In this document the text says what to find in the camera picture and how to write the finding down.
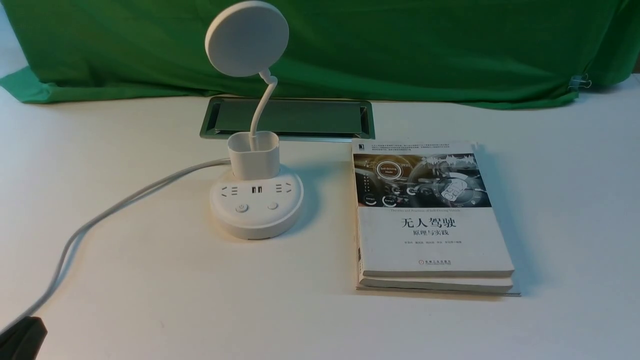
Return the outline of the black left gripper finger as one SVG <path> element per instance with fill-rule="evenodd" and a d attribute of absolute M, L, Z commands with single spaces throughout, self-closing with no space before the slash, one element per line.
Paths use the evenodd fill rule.
<path fill-rule="evenodd" d="M 25 317 L 1 333 L 0 358 L 35 360 L 47 335 L 48 330 L 41 317 Z"/>

